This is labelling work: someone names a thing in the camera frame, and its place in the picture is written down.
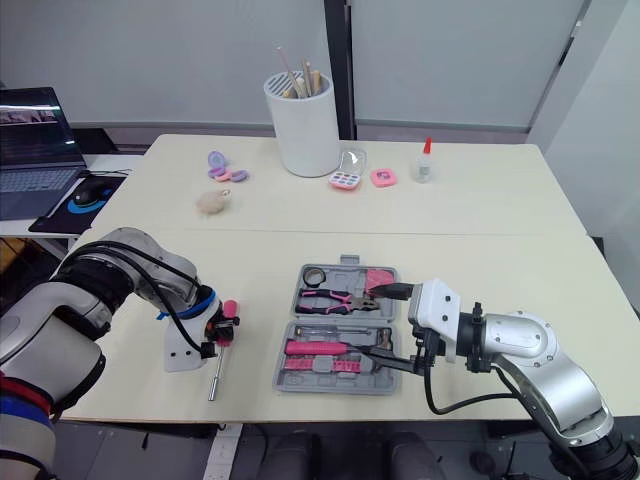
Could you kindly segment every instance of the computer mouse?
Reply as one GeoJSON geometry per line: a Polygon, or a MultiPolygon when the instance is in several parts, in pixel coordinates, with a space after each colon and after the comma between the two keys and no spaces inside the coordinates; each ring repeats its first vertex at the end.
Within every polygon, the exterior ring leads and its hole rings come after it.
{"type": "Polygon", "coordinates": [[[73,203],[78,207],[88,207],[106,198],[113,189],[104,180],[85,181],[73,194],[73,203]]]}

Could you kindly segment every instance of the laptop keyboard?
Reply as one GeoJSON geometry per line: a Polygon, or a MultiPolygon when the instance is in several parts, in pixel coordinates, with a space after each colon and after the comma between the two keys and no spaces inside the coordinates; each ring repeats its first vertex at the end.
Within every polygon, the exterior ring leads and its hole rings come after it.
{"type": "Polygon", "coordinates": [[[3,172],[0,174],[0,193],[59,190],[75,173],[73,169],[3,172]]]}

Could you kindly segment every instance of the gray tool case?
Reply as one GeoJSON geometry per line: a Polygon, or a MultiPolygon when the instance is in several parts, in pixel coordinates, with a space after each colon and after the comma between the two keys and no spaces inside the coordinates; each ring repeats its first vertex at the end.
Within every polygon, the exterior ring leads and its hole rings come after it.
{"type": "Polygon", "coordinates": [[[278,355],[273,386],[285,392],[322,392],[361,395],[391,395],[398,386],[398,372],[376,366],[371,359],[358,351],[344,355],[286,355],[289,341],[303,342],[343,342],[352,345],[377,345],[382,340],[383,329],[391,332],[392,349],[399,352],[398,337],[392,323],[395,319],[395,302],[388,298],[375,298],[380,303],[379,310],[353,310],[349,314],[306,314],[296,313],[298,303],[311,307],[330,307],[340,302],[321,297],[301,298],[300,289],[312,289],[304,282],[303,275],[308,268],[317,267],[324,271],[326,279],[317,288],[347,291],[355,297],[364,295],[367,270],[385,270],[398,281],[397,272],[389,267],[369,267],[359,264],[359,257],[343,255],[340,265],[311,265],[302,267],[294,290],[292,315],[295,320],[285,330],[282,347],[278,355]],[[306,359],[311,369],[290,370],[285,368],[287,358],[306,359]],[[360,373],[332,371],[334,361],[359,362],[360,373]]]}

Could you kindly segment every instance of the laptop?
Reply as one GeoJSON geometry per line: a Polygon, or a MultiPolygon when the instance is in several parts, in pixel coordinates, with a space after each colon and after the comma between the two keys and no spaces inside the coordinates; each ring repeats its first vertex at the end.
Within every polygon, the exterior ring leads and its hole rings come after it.
{"type": "Polygon", "coordinates": [[[0,220],[47,214],[86,168],[53,88],[0,90],[0,220]]]}

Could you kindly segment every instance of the laptop screen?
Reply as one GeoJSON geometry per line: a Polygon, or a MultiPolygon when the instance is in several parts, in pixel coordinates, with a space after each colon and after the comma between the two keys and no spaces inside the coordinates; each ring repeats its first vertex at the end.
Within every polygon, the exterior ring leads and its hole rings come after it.
{"type": "Polygon", "coordinates": [[[53,88],[0,90],[0,166],[84,165],[53,88]]]}

